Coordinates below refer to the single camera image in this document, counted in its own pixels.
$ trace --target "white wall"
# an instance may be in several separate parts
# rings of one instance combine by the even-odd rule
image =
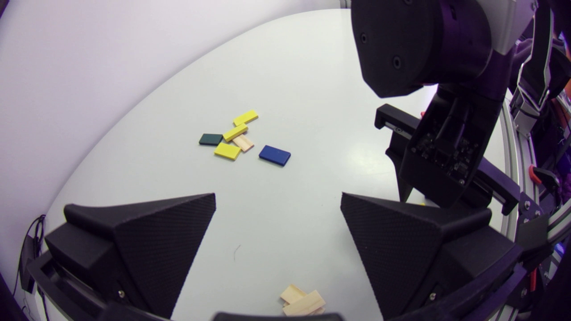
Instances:
[[[0,19],[0,273],[9,287],[30,222],[139,101],[244,31],[339,6],[339,0],[12,0]],[[22,298],[18,290],[20,305]]]

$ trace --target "screw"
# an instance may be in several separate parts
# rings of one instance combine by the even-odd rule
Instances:
[[[403,66],[403,64],[402,64],[402,62],[400,61],[400,57],[399,57],[399,56],[394,56],[394,57],[393,57],[393,67],[398,70],[398,69],[400,69],[400,67],[402,67],[402,66]]]

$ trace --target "black cable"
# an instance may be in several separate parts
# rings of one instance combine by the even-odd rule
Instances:
[[[41,215],[40,217],[33,220],[33,222],[30,224],[30,227],[28,227],[28,231],[26,232],[26,235],[24,236],[24,240],[22,241],[22,247],[20,248],[20,258],[18,258],[18,268],[16,268],[16,283],[14,284],[14,290],[12,291],[12,297],[14,295],[16,295],[16,286],[18,286],[18,276],[20,275],[20,269],[19,269],[20,262],[19,261],[21,260],[22,252],[24,251],[24,241],[26,240],[26,236],[28,236],[28,233],[32,229],[32,226],[34,226],[34,223],[39,222],[40,220],[43,220],[45,217],[46,217],[45,215]]]
[[[50,317],[47,316],[46,295],[39,288],[38,288],[38,291],[39,291],[39,295],[42,297],[43,313],[46,315],[46,321],[50,321]]]

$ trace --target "red clamp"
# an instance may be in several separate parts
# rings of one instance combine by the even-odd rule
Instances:
[[[537,268],[533,269],[533,271],[529,275],[529,292],[535,291],[537,285],[536,282],[537,282]]]
[[[537,175],[535,174],[535,172],[533,172],[533,169],[535,168],[535,166],[533,165],[529,165],[528,168],[528,172],[529,172],[529,178],[532,180],[532,182],[534,182],[537,185],[541,185],[541,179],[539,179],[539,177],[537,177]]]

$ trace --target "rectangular block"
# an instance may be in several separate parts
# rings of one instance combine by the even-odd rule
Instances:
[[[321,295],[317,291],[313,291],[289,306],[284,307],[283,311],[287,316],[308,315],[324,305],[325,301]]]
[[[244,134],[247,130],[248,130],[248,126],[246,126],[246,124],[240,124],[240,125],[232,128],[231,130],[227,131],[222,136],[224,137],[225,141],[229,142],[229,141],[233,140],[234,138],[238,137],[239,135]]]
[[[255,111],[250,110],[249,112],[234,118],[234,126],[238,126],[240,124],[247,124],[257,118],[258,114],[256,114]]]
[[[218,147],[214,150],[214,154],[218,156],[223,156],[226,158],[230,158],[233,161],[238,158],[238,154],[240,154],[240,147],[228,145],[224,143],[220,143]]]
[[[202,134],[198,143],[200,145],[218,146],[221,141],[222,135],[220,134]]]
[[[283,292],[280,294],[280,298],[282,298],[286,303],[293,303],[297,300],[303,298],[307,294],[300,290],[298,287],[290,284]]]
[[[252,143],[244,134],[234,138],[232,141],[234,144],[238,145],[244,153],[252,149],[254,146],[254,143]]]
[[[262,159],[284,166],[291,156],[291,153],[265,145],[259,156]]]
[[[308,315],[321,315],[325,312],[325,308],[324,307],[320,307],[317,310],[315,310],[314,312],[308,314]]]

